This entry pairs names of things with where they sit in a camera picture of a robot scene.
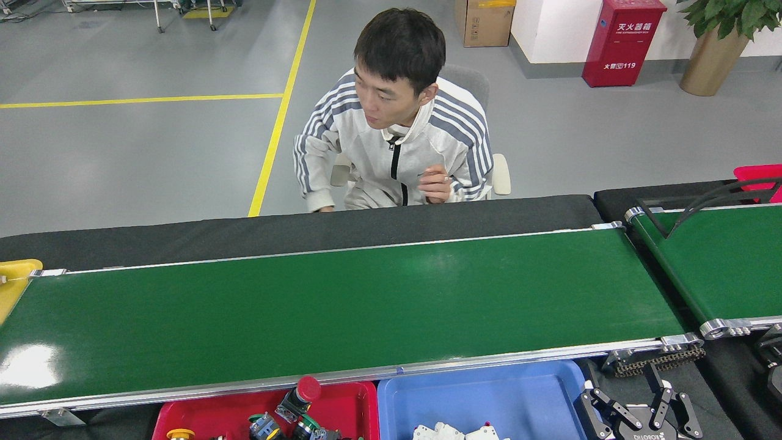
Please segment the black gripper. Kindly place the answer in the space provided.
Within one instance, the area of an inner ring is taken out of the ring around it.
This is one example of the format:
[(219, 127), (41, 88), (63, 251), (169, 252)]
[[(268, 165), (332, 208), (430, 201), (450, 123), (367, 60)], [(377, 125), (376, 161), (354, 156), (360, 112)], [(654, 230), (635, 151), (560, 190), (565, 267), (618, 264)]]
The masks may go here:
[(692, 399), (676, 392), (661, 378), (654, 363), (643, 374), (654, 392), (649, 418), (642, 428), (631, 427), (631, 414), (598, 388), (585, 388), (574, 407), (586, 439), (681, 439), (702, 438), (704, 431), (696, 419)]

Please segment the person's left hand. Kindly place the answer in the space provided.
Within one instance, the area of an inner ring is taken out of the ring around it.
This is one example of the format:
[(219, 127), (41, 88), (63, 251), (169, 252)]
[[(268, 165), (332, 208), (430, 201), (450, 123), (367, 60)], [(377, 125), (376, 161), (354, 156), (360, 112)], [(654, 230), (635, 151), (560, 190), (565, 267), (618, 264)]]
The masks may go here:
[(449, 200), (451, 178), (443, 164), (427, 167), (419, 178), (418, 190), (429, 204), (444, 204)]

